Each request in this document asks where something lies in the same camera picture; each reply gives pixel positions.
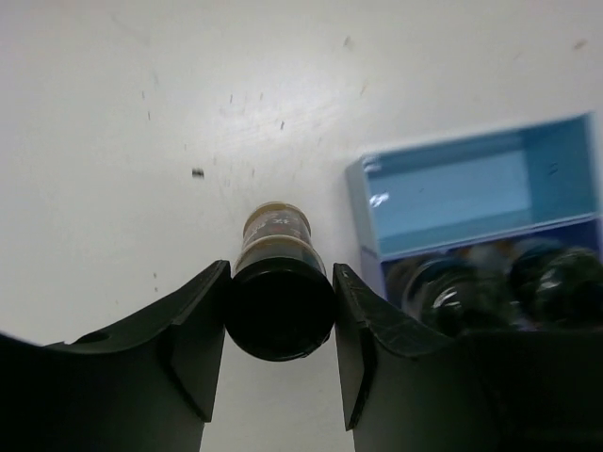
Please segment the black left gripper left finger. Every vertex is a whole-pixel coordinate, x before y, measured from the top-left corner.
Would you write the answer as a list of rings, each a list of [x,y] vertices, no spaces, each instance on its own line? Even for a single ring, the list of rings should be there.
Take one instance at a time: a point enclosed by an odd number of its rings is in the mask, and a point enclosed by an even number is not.
[[[71,344],[1,339],[5,451],[196,451],[211,420],[230,266]]]

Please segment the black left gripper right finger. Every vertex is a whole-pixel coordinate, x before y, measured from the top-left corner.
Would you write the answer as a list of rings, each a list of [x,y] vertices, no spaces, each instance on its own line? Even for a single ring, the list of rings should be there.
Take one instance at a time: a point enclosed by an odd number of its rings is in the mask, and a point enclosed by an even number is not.
[[[602,335],[449,338],[333,269],[345,427],[358,451],[598,451]]]

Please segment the black-cap spice jar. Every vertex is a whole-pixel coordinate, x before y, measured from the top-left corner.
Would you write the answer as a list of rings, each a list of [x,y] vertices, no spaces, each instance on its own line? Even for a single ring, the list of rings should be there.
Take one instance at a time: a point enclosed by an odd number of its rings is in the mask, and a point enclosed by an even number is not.
[[[407,315],[449,337],[469,330],[509,330],[519,317],[501,274],[449,254],[418,258],[400,304]]]
[[[508,282],[539,329],[602,326],[602,263],[592,250],[549,238],[518,241]]]

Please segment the small black-lid pepper bottle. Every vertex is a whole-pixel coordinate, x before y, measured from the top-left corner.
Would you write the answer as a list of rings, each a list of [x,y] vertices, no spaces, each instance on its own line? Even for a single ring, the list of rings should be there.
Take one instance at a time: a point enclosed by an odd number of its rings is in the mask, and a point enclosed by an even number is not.
[[[285,202],[261,204],[242,238],[223,307],[232,340],[268,362],[312,354],[329,339],[336,302],[306,215]]]

